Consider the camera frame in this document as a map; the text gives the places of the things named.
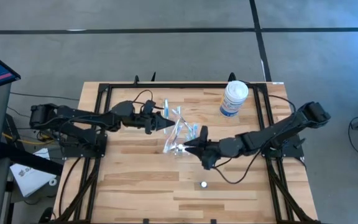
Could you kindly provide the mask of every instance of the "wooden table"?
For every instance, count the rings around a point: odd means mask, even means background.
[[[98,85],[98,82],[84,84],[79,109],[94,110]],[[269,94],[287,97],[284,84],[267,83],[267,87]],[[111,106],[134,99],[142,90],[113,89]],[[181,106],[182,115],[189,123],[208,126],[212,140],[259,130],[252,91],[239,115],[225,118],[219,112],[224,89],[150,90],[157,105],[168,98],[170,108]],[[150,94],[144,93],[138,101],[149,98]],[[275,122],[290,115],[286,101],[270,98],[270,104]],[[162,154],[165,139],[163,131],[146,135],[143,129],[122,128],[116,133],[108,133],[108,147],[106,156],[101,160],[92,223],[141,223],[144,218],[149,218],[151,223],[210,223],[211,219],[217,219],[218,223],[276,223],[264,158],[256,158],[247,177],[241,183],[231,185],[215,170],[204,170],[195,156]],[[221,170],[228,179],[237,180],[251,159],[233,159]],[[68,180],[62,210],[78,191],[83,160],[76,165]],[[62,180],[65,180],[74,161],[69,159],[65,162]],[[317,219],[305,168],[292,158],[284,159],[283,163],[290,193],[306,214]],[[207,181],[208,188],[202,189],[201,181]],[[60,195],[62,183],[57,195]],[[55,214],[58,214],[58,203],[59,197],[55,202]],[[88,196],[85,195],[81,218],[85,217],[87,203]],[[282,198],[280,206],[286,219]]]

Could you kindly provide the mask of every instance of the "concrete floor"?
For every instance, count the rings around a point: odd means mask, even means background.
[[[255,0],[266,27],[358,27],[356,0]],[[0,0],[0,30],[253,27],[241,0]],[[307,138],[308,177],[319,219],[358,223],[358,154],[347,138],[358,116],[358,32],[264,33],[273,81],[285,82],[297,106],[319,101],[333,117]],[[22,75],[12,91],[78,98],[85,81],[221,81],[230,72],[263,81],[254,33],[0,35],[0,59]],[[37,103],[74,101],[11,96],[29,114]],[[17,126],[28,120],[11,113]],[[358,131],[352,132],[358,147]],[[53,200],[17,203],[13,223],[36,222]]]

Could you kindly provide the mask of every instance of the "plastic container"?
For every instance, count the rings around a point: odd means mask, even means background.
[[[238,114],[248,96],[248,86],[240,81],[231,81],[224,89],[220,111],[224,116],[233,117]]]

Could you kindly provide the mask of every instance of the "yellow cable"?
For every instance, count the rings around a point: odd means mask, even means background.
[[[8,134],[2,133],[2,135],[6,138],[13,139],[13,137]],[[50,143],[54,142],[55,140],[51,140],[51,141],[47,141],[47,142],[32,142],[32,141],[18,139],[18,141],[26,143],[26,144],[44,145],[44,144],[50,144]]]

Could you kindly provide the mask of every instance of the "gray floor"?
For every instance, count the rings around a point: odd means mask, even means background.
[[[261,26],[358,27],[356,0],[255,0]],[[231,0],[0,0],[0,30],[253,27],[248,1]],[[300,106],[319,101],[329,124],[306,130],[304,150],[319,219],[358,223],[358,154],[347,138],[358,116],[358,32],[263,34],[273,81],[285,82]],[[77,98],[84,81],[220,81],[230,72],[263,81],[254,33],[0,35],[0,59],[22,75],[21,93]],[[11,96],[29,114],[37,103],[76,102]],[[16,116],[18,126],[28,120]],[[358,131],[352,132],[358,147]],[[14,223],[36,222],[53,200],[18,203]]]

